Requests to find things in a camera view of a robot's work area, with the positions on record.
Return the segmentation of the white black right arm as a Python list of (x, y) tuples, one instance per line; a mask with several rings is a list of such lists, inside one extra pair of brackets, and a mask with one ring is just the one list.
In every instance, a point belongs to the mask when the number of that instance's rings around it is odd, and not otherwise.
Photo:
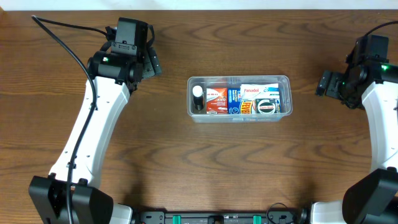
[(380, 35), (358, 38), (346, 71), (326, 70), (318, 83), (316, 95), (365, 110), (371, 168), (342, 200), (313, 203), (310, 223), (397, 223), (397, 66), (387, 59), (388, 44)]

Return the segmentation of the blue Kool Fever box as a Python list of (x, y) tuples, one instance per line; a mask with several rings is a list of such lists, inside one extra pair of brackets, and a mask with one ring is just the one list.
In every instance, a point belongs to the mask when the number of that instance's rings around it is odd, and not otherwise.
[(228, 113), (229, 114), (257, 114), (255, 109), (255, 100), (243, 100), (239, 88), (228, 89)]

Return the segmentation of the dark bottle white cap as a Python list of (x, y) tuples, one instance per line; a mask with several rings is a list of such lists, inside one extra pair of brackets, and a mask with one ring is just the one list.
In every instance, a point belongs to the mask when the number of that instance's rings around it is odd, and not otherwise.
[(196, 85), (192, 88), (193, 94), (193, 104), (196, 110), (202, 110), (204, 107), (203, 99), (204, 99), (204, 92), (203, 88), (200, 85)]

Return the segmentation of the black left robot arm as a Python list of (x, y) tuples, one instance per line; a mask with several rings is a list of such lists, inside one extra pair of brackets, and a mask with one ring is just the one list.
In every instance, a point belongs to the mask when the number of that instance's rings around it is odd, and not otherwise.
[(84, 100), (71, 135), (48, 176), (33, 177), (29, 195), (44, 223), (136, 223), (134, 210), (100, 190), (116, 121), (138, 84), (162, 72), (154, 28), (121, 17), (106, 42), (81, 67)]

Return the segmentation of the red medicine box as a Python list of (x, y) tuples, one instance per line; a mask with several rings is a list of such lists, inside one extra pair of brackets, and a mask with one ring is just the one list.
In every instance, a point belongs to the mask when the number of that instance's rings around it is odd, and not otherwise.
[(228, 113), (228, 89), (207, 88), (206, 89), (206, 113), (227, 114)]

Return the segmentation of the green round tin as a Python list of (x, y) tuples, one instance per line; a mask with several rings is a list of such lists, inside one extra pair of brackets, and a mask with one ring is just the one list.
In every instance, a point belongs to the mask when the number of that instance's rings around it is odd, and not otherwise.
[(255, 106), (257, 114), (273, 114), (279, 112), (278, 99), (273, 99), (273, 98), (256, 99)]

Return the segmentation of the white Panadol box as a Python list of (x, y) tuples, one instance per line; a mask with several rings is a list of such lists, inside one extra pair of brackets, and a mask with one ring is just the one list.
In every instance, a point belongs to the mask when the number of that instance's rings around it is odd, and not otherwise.
[(263, 85), (242, 84), (240, 92), (243, 100), (280, 98), (279, 85), (277, 83)]

